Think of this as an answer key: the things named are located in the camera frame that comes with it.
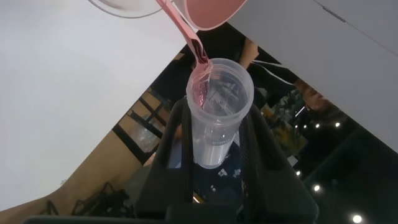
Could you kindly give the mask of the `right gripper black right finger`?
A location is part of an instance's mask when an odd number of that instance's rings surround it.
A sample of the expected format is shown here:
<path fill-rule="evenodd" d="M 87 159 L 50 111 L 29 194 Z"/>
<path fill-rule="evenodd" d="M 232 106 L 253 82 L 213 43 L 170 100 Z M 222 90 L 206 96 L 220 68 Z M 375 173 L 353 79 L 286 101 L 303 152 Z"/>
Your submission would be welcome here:
<path fill-rule="evenodd" d="M 255 105 L 239 127 L 239 155 L 243 209 L 251 223 L 315 223 L 318 205 Z"/>

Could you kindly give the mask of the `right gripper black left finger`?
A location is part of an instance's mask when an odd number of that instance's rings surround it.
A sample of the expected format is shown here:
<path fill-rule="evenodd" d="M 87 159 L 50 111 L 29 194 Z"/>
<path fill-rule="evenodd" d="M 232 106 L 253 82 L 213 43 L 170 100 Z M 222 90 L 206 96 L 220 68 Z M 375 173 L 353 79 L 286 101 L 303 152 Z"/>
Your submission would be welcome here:
<path fill-rule="evenodd" d="M 172 143 L 182 127 L 181 165 L 169 167 Z M 187 99 L 177 101 L 160 140 L 143 188 L 135 201 L 137 215 L 163 215 L 169 206 L 193 202 L 193 144 L 191 112 Z"/>

